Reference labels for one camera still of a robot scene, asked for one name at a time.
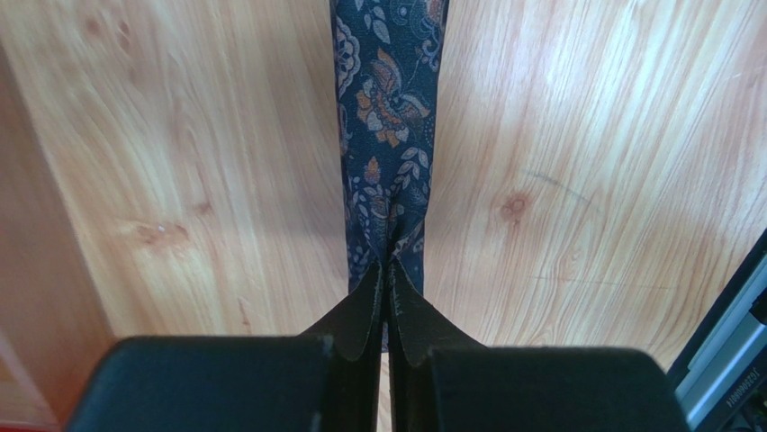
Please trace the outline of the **dark paisley tie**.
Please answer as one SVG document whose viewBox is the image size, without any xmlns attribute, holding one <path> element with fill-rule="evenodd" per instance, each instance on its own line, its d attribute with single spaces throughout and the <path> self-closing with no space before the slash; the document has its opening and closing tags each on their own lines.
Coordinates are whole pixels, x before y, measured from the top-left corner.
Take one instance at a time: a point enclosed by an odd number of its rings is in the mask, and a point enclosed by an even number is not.
<svg viewBox="0 0 767 432">
<path fill-rule="evenodd" d="M 392 261 L 424 289 L 448 10 L 443 0 L 329 5 L 350 289 Z"/>
</svg>

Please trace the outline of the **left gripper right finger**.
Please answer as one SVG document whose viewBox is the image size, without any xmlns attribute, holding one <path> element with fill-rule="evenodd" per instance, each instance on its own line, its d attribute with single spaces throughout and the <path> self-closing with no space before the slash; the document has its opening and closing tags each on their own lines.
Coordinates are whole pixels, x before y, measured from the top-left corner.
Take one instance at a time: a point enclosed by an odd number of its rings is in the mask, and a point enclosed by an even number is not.
<svg viewBox="0 0 767 432">
<path fill-rule="evenodd" d="M 388 349 L 394 431 L 437 431 L 430 353 L 484 349 L 418 293 L 402 263 L 388 267 Z"/>
</svg>

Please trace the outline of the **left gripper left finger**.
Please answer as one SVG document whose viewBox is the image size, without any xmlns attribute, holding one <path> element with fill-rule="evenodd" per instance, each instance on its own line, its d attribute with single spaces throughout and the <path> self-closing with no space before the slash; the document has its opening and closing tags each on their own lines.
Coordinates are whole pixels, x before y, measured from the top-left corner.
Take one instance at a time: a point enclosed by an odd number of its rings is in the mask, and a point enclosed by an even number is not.
<svg viewBox="0 0 767 432">
<path fill-rule="evenodd" d="M 374 261 L 356 288 L 304 336 L 322 336 L 329 370 L 316 431 L 375 431 L 383 343 L 383 270 Z"/>
</svg>

